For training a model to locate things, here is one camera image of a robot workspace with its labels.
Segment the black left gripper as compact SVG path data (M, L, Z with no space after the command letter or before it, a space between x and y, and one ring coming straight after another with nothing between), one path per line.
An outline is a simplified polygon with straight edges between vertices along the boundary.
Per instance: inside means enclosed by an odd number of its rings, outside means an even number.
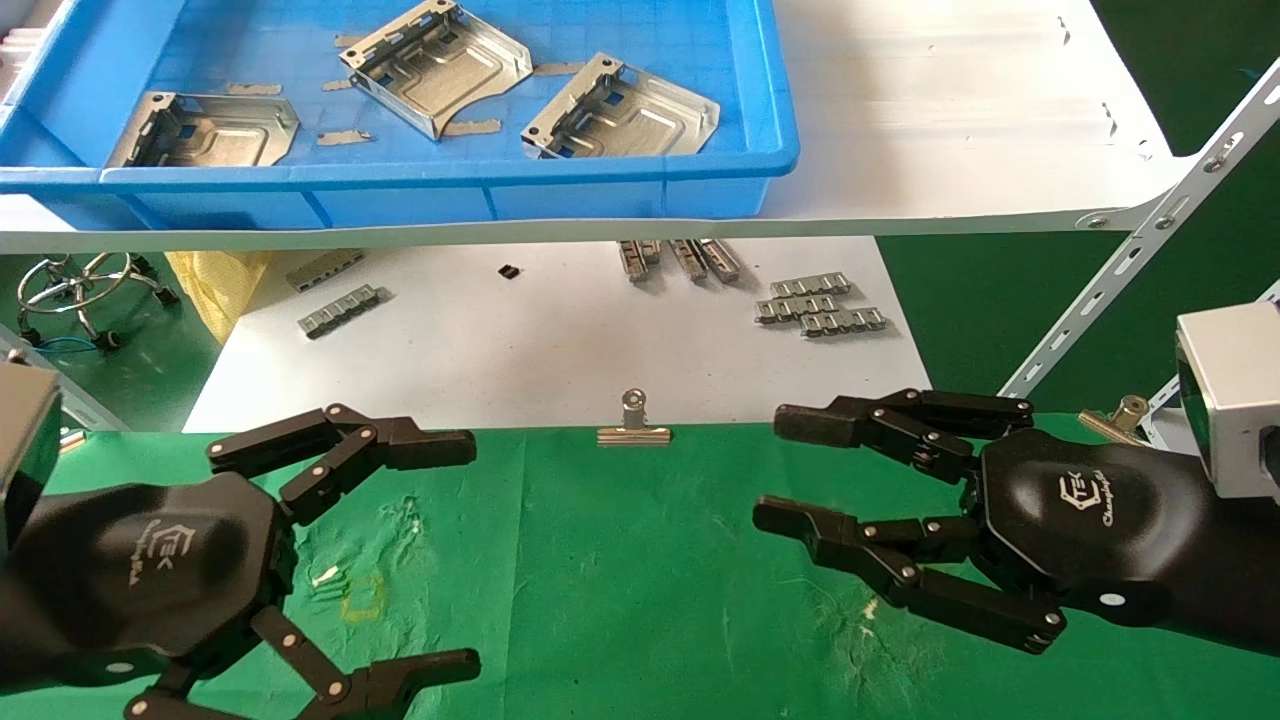
M188 694L196 676L224 673L261 639L314 693L297 719L406 717L419 692L476 679L479 652L340 673L278 607L297 561L289 521L314 523L383 468L453 468L476 456L470 430L422 430L408 416L333 404L211 443L210 468L234 473L49 496L47 674L59 685L101 687L161 673L125 706L127 719L237 719ZM247 480L298 462L305 469L279 489L282 509Z

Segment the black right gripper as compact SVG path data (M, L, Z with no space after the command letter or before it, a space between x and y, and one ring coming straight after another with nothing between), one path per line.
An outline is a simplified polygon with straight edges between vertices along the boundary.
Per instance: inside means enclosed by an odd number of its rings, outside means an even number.
M1121 626L1179 624L1190 594L1181 565L1216 501L1198 461L1065 441L1033 425L1027 401L936 389L783 404L773 419L782 439L869 448L951 486L977 478L970 441L997 439L980 451L977 520L864 523L764 495L751 521L801 542L814 565L859 578L895 609L1029 655L1068 628L1059 606ZM938 569L973 560L1002 589Z

